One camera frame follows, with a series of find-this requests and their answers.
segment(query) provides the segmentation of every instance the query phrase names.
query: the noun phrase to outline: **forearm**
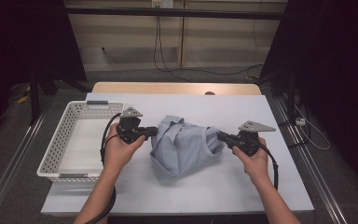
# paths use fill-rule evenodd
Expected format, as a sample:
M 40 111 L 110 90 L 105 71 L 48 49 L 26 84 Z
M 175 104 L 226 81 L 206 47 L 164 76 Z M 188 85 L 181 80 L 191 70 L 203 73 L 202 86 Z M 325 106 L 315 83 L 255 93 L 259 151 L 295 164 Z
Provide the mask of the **forearm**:
M 91 195 L 76 217 L 75 223 L 86 223 L 101 214 L 110 203 L 113 188 L 119 175 L 119 170 L 103 170 Z
M 266 210 L 270 224 L 300 223 L 270 180 L 259 181 L 255 186 L 264 205 L 264 209 Z

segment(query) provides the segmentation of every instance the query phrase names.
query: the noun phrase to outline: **white plastic basket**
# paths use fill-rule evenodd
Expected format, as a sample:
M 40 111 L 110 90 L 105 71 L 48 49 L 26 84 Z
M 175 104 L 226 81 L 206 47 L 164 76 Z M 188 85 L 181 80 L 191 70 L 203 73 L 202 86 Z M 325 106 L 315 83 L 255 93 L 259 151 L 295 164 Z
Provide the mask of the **white plastic basket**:
M 101 170 L 100 147 L 107 122 L 122 103 L 73 101 L 63 112 L 37 175 L 55 183 L 94 183 Z

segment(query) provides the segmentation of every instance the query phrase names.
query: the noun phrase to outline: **fabric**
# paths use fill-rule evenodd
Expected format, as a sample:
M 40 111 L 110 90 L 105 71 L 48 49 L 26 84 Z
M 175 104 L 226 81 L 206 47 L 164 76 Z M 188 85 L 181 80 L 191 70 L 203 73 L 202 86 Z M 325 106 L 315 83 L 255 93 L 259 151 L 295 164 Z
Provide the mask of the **fabric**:
M 222 153 L 215 127 L 185 123 L 183 118 L 168 115 L 151 137 L 151 159 L 158 180 L 179 176 Z

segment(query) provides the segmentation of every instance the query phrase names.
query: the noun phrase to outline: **white table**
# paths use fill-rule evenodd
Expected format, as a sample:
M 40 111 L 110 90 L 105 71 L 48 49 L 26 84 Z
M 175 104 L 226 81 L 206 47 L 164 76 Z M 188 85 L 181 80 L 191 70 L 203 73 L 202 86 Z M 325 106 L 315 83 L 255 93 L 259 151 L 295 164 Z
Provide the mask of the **white table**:
M 276 132 L 259 135 L 266 139 L 279 165 L 279 192 L 293 211 L 313 210 L 265 96 L 89 93 L 86 100 L 109 100 L 134 106 L 144 114 L 143 127 L 157 126 L 168 114 L 184 117 L 185 122 L 199 126 L 214 126 L 226 133 L 237 133 L 238 127 L 248 119 L 274 127 Z M 155 177 L 150 150 L 149 140 L 122 171 L 111 214 L 167 216 L 264 211 L 255 187 L 243 172 L 243 165 L 228 148 L 205 167 L 163 183 Z M 271 164 L 268 171 L 272 179 Z M 91 190 L 90 185 L 53 184 L 41 212 L 54 216 L 75 215 Z

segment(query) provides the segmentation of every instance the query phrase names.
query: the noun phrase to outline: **gray bracket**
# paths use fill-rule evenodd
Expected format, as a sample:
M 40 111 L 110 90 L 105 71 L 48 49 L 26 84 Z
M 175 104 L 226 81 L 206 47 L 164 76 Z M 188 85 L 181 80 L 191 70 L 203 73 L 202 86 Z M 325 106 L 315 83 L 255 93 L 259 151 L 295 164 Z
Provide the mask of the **gray bracket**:
M 89 178 L 88 174 L 60 174 L 59 178 Z
M 240 126 L 241 131 L 246 131 L 249 133 L 258 133 L 258 132 L 275 132 L 274 128 L 271 128 L 267 125 L 257 123 L 251 120 L 246 121 Z
M 143 114 L 138 110 L 134 109 L 133 107 L 128 107 L 126 110 L 123 111 L 121 114 L 121 118 L 137 118 L 141 117 Z

